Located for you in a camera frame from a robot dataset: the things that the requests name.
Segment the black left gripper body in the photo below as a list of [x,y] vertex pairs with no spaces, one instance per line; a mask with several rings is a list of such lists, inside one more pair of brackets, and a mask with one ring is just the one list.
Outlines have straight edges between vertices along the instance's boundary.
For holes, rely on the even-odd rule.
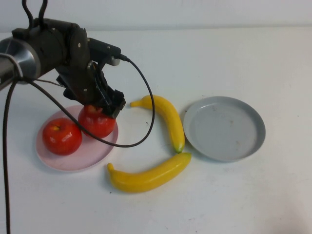
[[85,67],[59,66],[57,81],[65,88],[81,89],[84,93],[82,105],[108,107],[108,85],[102,80],[97,64],[89,62]]

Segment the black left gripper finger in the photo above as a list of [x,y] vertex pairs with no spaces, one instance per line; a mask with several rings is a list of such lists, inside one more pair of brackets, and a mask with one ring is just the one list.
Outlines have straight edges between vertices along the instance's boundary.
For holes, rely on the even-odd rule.
[[117,117],[119,112],[123,109],[126,104],[124,94],[118,90],[108,89],[108,107],[106,115],[109,117]]
[[63,95],[70,100],[84,102],[84,93],[81,89],[72,90],[70,88],[65,88]]

